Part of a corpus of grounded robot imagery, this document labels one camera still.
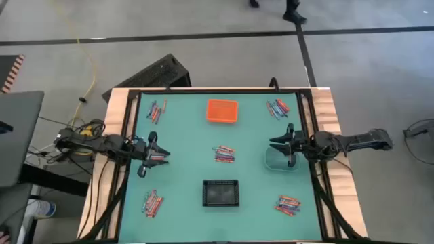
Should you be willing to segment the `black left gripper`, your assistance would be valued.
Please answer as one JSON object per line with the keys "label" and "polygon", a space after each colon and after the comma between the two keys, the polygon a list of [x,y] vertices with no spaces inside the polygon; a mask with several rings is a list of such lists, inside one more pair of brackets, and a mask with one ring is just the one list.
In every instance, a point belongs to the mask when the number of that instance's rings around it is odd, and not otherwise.
{"label": "black left gripper", "polygon": [[151,157],[151,151],[153,153],[157,153],[160,155],[170,155],[170,153],[164,149],[162,149],[160,146],[157,145],[157,133],[155,131],[152,131],[148,136],[148,144],[144,147],[144,152],[142,156],[142,164],[138,168],[138,176],[141,178],[144,178],[146,175],[146,172],[148,169],[168,164],[168,161],[165,160],[154,160],[150,159]]}

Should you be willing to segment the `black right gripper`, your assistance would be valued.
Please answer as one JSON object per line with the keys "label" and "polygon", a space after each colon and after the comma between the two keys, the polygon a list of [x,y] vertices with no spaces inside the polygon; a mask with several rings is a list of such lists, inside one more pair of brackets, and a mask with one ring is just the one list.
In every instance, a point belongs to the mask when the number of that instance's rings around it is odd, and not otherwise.
{"label": "black right gripper", "polygon": [[293,123],[288,124],[287,133],[283,136],[271,138],[269,141],[276,143],[289,142],[289,144],[269,144],[269,146],[288,156],[288,167],[290,168],[296,165],[296,153],[303,153],[308,142],[304,132],[302,130],[296,131]]}

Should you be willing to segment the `teal plastic bin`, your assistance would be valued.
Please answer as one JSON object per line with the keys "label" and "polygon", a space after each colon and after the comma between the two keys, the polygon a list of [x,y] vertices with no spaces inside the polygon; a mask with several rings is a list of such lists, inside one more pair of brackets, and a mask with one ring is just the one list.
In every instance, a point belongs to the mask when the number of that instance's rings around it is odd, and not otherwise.
{"label": "teal plastic bin", "polygon": [[285,156],[282,152],[271,147],[267,148],[265,151],[264,164],[272,171],[296,171],[300,161],[301,159],[298,153]]}

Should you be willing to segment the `orange plastic basket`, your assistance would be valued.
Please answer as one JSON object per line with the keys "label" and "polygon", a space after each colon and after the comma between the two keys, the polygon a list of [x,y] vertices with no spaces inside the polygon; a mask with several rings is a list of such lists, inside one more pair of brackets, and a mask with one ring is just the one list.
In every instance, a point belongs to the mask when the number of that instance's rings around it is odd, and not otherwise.
{"label": "orange plastic basket", "polygon": [[238,105],[238,102],[234,100],[209,99],[206,119],[212,123],[236,123]]}

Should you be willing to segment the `black plastic basket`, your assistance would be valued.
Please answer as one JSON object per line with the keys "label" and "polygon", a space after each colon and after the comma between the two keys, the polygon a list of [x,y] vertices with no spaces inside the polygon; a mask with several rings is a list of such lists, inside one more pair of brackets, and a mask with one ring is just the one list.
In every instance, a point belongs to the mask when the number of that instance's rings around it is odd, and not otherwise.
{"label": "black plastic basket", "polygon": [[238,207],[238,180],[204,180],[202,205],[204,207]]}

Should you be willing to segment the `black perforated case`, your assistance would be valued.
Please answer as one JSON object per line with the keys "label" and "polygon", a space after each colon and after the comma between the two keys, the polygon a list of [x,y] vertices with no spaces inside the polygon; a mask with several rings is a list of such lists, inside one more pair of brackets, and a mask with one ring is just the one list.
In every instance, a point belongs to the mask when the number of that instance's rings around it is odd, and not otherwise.
{"label": "black perforated case", "polygon": [[132,75],[115,88],[191,87],[189,71],[168,54]]}

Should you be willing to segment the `black desk base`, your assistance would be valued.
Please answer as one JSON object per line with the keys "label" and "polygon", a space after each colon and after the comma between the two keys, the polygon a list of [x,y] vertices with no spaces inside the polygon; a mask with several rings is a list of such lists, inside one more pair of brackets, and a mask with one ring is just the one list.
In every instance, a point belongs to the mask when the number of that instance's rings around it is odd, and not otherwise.
{"label": "black desk base", "polygon": [[89,187],[87,183],[27,164],[22,166],[19,182],[34,184],[80,197],[85,197],[87,195]]}

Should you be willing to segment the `white container blue cap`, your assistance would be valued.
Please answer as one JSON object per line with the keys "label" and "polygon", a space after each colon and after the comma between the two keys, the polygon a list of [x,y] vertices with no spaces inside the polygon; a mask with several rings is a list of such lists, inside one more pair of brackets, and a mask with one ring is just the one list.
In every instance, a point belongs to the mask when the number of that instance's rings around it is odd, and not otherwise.
{"label": "white container blue cap", "polygon": [[25,216],[33,218],[50,218],[56,212],[56,204],[51,201],[29,199]]}

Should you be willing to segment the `black floor fan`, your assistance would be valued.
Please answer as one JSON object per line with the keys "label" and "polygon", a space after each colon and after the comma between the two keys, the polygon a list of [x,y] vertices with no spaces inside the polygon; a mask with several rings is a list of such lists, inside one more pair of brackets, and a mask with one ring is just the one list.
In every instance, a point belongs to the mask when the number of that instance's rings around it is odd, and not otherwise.
{"label": "black floor fan", "polygon": [[416,136],[419,136],[421,134],[427,134],[430,138],[432,144],[434,145],[434,118],[430,119],[421,119],[419,121],[414,122],[413,124],[409,125],[405,130],[403,130],[403,141],[406,146],[407,151],[409,154],[416,159],[417,161],[424,163],[425,165],[433,165],[434,162],[428,162],[425,161],[419,157],[416,156],[410,149],[410,146],[408,144],[407,139],[414,138]]}

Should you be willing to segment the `grey desk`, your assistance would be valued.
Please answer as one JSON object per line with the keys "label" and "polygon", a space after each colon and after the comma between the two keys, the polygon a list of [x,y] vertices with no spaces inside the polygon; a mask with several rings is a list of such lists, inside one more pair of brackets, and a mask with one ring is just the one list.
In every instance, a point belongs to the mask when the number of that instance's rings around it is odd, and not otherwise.
{"label": "grey desk", "polygon": [[0,230],[9,233],[11,244],[18,241],[31,190],[31,184],[0,188]]}
{"label": "grey desk", "polygon": [[0,95],[0,122],[13,127],[0,134],[0,188],[27,182],[35,169],[25,163],[44,93],[28,91]]}

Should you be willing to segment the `hazard striped floor mat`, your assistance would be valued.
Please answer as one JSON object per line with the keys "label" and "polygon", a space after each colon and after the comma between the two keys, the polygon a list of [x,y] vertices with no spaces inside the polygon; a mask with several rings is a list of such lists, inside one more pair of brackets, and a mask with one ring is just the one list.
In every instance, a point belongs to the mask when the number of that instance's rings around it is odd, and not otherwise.
{"label": "hazard striped floor mat", "polygon": [[0,94],[7,94],[11,91],[24,59],[25,56],[22,54],[0,55]]}

